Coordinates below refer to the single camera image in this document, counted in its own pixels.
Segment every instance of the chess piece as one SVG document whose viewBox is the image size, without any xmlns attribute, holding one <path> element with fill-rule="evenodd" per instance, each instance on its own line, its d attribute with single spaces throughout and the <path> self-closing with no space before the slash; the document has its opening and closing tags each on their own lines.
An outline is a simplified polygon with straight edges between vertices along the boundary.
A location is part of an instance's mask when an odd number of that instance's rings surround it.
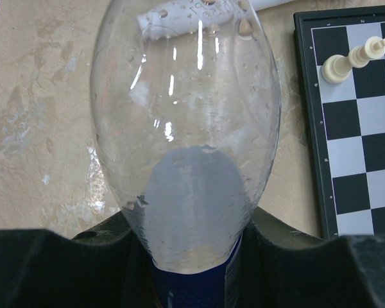
<svg viewBox="0 0 385 308">
<path fill-rule="evenodd" d="M 333 55 L 325 61 L 321 68 L 322 76 L 329 83 L 341 83 L 352 72 L 352 68 L 362 68 L 370 60 L 377 60 L 385 55 L 385 38 L 370 37 L 364 46 L 353 48 L 348 56 Z"/>
</svg>

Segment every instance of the beige surface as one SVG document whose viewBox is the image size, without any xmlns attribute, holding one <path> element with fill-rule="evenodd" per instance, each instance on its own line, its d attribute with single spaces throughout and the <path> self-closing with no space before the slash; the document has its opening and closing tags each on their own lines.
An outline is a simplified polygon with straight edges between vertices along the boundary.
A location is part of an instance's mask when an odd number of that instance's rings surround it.
<svg viewBox="0 0 385 308">
<path fill-rule="evenodd" d="M 93 152 L 92 48 L 109 1 L 0 2 L 0 228 L 73 235 L 118 211 Z M 293 13 L 385 0 L 296 0 L 259 15 L 282 88 L 277 159 L 260 206 L 318 235 L 305 120 L 298 94 Z"/>
</svg>

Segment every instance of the chess piece top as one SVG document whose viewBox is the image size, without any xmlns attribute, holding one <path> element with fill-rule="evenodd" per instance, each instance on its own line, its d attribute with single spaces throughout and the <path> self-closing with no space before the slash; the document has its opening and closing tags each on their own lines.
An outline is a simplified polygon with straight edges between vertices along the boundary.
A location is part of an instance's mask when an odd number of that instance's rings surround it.
<svg viewBox="0 0 385 308">
<path fill-rule="evenodd" d="M 333 55 L 321 68 L 322 76 L 329 83 L 341 83 L 350 75 L 353 67 L 362 68 L 370 60 L 377 60 L 385 55 L 385 38 L 370 37 L 365 45 L 353 48 L 348 56 Z"/>
</svg>

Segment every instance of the black chessboard frame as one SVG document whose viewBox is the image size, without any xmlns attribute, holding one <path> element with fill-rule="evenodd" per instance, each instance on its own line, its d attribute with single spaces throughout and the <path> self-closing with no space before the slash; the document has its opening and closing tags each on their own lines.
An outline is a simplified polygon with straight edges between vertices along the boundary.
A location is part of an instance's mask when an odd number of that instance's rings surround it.
<svg viewBox="0 0 385 308">
<path fill-rule="evenodd" d="M 332 179 L 328 163 L 328 148 L 325 127 L 322 125 L 323 111 L 318 87 L 312 29 L 326 26 L 348 26 L 367 22 L 385 22 L 385 6 L 299 12 L 294 14 L 295 49 L 298 57 L 298 75 L 309 124 L 309 140 L 314 159 L 314 177 L 320 210 L 322 237 L 338 236 L 336 208 L 333 197 Z"/>
</svg>

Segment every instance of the clear plastic container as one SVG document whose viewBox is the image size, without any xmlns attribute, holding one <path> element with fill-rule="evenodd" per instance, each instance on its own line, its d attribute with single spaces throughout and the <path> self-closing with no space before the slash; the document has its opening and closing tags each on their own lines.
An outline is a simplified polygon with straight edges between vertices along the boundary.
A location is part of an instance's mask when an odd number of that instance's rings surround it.
<svg viewBox="0 0 385 308">
<path fill-rule="evenodd" d="M 162 270 L 231 256 L 271 172 L 280 87 L 248 0 L 113 0 L 91 74 L 99 160 Z"/>
</svg>

